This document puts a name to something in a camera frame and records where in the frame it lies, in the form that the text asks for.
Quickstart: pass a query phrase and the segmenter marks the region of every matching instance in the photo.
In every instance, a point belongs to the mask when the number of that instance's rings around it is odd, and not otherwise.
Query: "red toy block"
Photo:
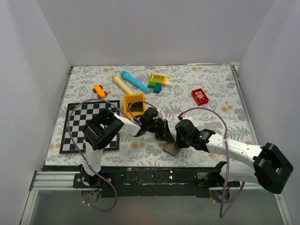
[[[206,97],[204,91],[200,88],[192,91],[192,96],[198,106],[208,103],[208,98]]]

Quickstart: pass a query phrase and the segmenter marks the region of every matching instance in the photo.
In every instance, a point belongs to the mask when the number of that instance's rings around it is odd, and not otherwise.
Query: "white wall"
[[[74,65],[240,61],[274,0],[37,0]]]
[[[0,224],[19,224],[70,65],[35,0],[0,0]]]
[[[260,144],[276,144],[294,166],[284,196],[300,224],[300,0],[275,0],[239,76]]]

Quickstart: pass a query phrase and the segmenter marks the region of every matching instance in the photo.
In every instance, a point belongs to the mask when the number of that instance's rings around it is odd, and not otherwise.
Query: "checkerboard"
[[[117,107],[120,107],[119,100],[114,100],[110,102],[117,105]],[[67,131],[68,116],[78,104],[79,103],[70,103],[67,105],[64,132],[60,144],[60,154],[78,153]],[[82,132],[83,128],[90,119],[99,114],[99,109],[102,108],[109,108],[113,113],[116,113],[118,115],[120,114],[120,112],[117,111],[117,109],[111,106],[110,104],[101,101],[96,101],[88,102],[79,106],[70,118],[70,130],[72,136],[75,142],[77,143],[78,147],[82,150],[82,152],[85,152],[85,140],[83,139]],[[111,150],[119,150],[119,134],[117,134],[109,143],[109,145],[106,148],[104,148],[104,151]]]

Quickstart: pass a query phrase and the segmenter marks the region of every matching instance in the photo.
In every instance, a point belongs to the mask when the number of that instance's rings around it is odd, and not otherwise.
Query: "yellow toy bin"
[[[144,94],[124,95],[124,113],[132,119],[128,111],[128,105],[136,101],[146,101]],[[142,111],[131,112],[134,116],[143,115],[146,111],[146,104],[142,104]]]

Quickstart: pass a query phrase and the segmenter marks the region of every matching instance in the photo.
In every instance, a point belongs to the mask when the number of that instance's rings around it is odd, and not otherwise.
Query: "floral pattern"
[[[166,75],[173,88],[163,88],[159,94],[145,94],[146,101],[155,105],[168,119],[171,132],[175,135],[177,116],[182,111],[196,107],[191,91],[202,88],[209,98],[207,107],[219,113],[228,126],[229,136],[237,141],[254,143],[251,136],[249,119],[242,105],[236,80],[229,65],[185,65],[185,66],[117,66],[117,67],[73,67],[66,92],[57,117],[45,165],[79,165],[83,159],[79,154],[59,154],[67,105],[96,98],[92,91],[95,84],[101,84],[107,91],[107,100],[121,100],[123,90],[112,81],[112,75],[128,71],[140,82],[147,85],[151,73]],[[142,93],[140,89],[127,81],[126,85],[134,93]],[[204,110],[192,110],[188,113],[199,129],[212,129],[224,134],[222,122],[214,114]],[[224,156],[196,151],[193,148],[181,149],[178,156],[171,156],[162,148],[164,142],[157,141],[154,134],[147,133],[141,137],[120,135],[120,150],[103,153],[104,166],[215,166]]]

